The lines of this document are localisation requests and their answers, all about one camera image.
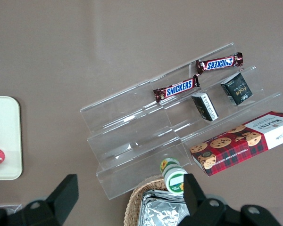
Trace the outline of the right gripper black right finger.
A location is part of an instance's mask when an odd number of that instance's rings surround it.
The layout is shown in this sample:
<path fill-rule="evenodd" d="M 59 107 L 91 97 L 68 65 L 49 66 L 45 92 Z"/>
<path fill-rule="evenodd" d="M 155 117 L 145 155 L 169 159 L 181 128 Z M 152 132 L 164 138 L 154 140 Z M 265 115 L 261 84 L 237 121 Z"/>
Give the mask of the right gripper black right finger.
<path fill-rule="evenodd" d="M 207 198 L 192 174 L 184 175 L 183 197 L 189 215 L 183 226 L 220 226 L 225 219 L 225 205 L 216 198 Z"/>

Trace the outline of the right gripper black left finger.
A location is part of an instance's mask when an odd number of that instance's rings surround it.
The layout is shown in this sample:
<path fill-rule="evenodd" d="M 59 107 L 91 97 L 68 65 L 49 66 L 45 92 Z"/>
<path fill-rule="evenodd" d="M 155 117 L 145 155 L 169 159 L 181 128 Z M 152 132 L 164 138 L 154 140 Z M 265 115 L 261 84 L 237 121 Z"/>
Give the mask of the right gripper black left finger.
<path fill-rule="evenodd" d="M 76 174 L 67 175 L 45 199 L 29 203 L 22 212 L 25 226 L 61 226 L 79 198 Z"/>

